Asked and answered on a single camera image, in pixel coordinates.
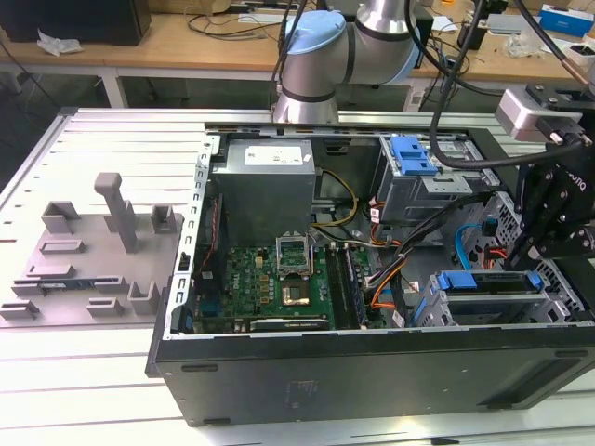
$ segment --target motherboard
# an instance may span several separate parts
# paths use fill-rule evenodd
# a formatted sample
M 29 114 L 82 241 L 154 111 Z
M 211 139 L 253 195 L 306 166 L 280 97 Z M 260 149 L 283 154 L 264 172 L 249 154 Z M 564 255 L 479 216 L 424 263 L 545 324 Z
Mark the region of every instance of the motherboard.
M 363 248 L 284 245 L 233 247 L 227 254 L 224 293 L 202 296 L 197 333 L 243 333 L 359 328 L 366 323 L 364 277 L 371 267 Z

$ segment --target wooden table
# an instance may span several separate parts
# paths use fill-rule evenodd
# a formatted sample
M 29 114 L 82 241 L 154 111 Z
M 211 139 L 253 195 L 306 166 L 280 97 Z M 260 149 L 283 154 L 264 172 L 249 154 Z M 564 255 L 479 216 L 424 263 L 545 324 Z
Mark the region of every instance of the wooden table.
M 456 0 L 451 6 L 437 2 L 433 9 L 460 21 L 468 9 L 470 0 Z M 228 20 L 228 16 L 216 17 L 215 22 Z M 204 19 L 195 24 L 204 27 Z M 219 27 L 210 27 L 212 33 L 224 33 L 254 27 L 252 23 L 237 21 Z M 278 35 L 278 26 L 268 28 L 272 36 Z M 458 32 L 442 33 L 450 43 L 456 41 Z M 571 77 L 550 54 L 543 58 L 512 59 L 505 54 L 503 45 L 507 37 L 489 33 L 479 51 L 470 51 L 469 71 L 464 76 L 475 85 L 488 88 L 506 88 L 511 84 L 527 82 L 559 83 L 571 81 Z M 109 46 L 85 44 L 85 51 L 62 55 L 48 55 L 34 43 L 7 43 L 14 57 L 30 72 L 96 75 L 103 80 L 110 104 L 126 107 L 126 96 L 121 77 L 171 77 L 184 79 L 244 79 L 268 80 L 277 60 L 277 44 L 270 38 L 229 42 L 212 39 L 188 29 L 185 19 L 177 14 L 156 14 L 152 26 L 139 46 Z M 6 54 L 0 54 L 0 72 L 20 72 Z M 405 105 L 408 111 L 416 111 L 426 88 L 437 72 L 424 61 L 404 81 L 410 86 Z

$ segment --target blue cable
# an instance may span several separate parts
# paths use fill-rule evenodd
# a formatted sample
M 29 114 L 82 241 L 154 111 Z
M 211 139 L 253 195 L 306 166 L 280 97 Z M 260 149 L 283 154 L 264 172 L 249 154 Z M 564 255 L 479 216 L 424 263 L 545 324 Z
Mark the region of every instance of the blue cable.
M 463 225 L 455 234 L 455 250 L 458 256 L 458 261 L 461 262 L 463 269 L 471 269 L 471 264 L 467 258 L 465 247 L 463 246 L 463 232 L 469 228 L 480 228 L 482 225 Z

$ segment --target blue plastic latch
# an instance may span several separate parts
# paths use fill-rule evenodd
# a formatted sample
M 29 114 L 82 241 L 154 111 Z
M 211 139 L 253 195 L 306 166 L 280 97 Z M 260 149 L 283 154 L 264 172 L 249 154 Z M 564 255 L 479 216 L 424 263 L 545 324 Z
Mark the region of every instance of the blue plastic latch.
M 527 277 L 529 278 L 529 282 L 539 291 L 541 291 L 544 287 L 543 279 L 537 271 L 529 271 L 527 272 Z
M 403 175 L 436 175 L 438 167 L 431 163 L 428 151 L 416 137 L 392 137 L 392 154 L 401 164 Z
M 447 290 L 450 288 L 450 281 L 445 272 L 438 276 L 438 286 L 441 290 Z
M 477 283 L 470 271 L 443 272 L 438 276 L 438 284 L 442 290 L 477 288 Z

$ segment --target black computer case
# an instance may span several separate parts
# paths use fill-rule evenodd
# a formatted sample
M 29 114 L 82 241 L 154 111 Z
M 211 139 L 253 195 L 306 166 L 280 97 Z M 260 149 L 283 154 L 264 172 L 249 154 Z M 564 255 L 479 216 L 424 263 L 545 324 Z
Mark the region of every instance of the black computer case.
M 13 42 L 34 42 L 37 30 L 59 39 L 136 46 L 149 30 L 148 0 L 3 0 L 0 26 Z

